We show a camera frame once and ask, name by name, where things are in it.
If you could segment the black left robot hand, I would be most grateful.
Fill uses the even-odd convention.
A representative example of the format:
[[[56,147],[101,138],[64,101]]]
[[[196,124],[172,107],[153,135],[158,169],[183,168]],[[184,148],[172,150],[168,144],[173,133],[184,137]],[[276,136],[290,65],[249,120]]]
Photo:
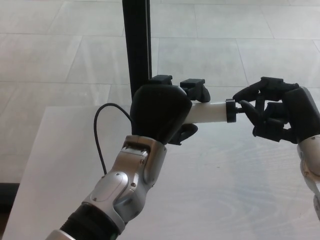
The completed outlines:
[[[171,75],[156,75],[141,86],[132,99],[130,117],[132,134],[154,139],[163,145],[180,146],[198,131],[193,123],[185,123],[192,101],[211,100],[204,79],[189,78],[172,84]]]

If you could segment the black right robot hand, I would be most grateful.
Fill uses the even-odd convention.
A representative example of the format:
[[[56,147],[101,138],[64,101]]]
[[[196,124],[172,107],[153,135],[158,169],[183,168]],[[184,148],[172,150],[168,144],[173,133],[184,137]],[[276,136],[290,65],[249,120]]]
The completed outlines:
[[[300,144],[320,133],[316,103],[310,91],[297,83],[264,76],[233,99],[253,124],[255,137]]]

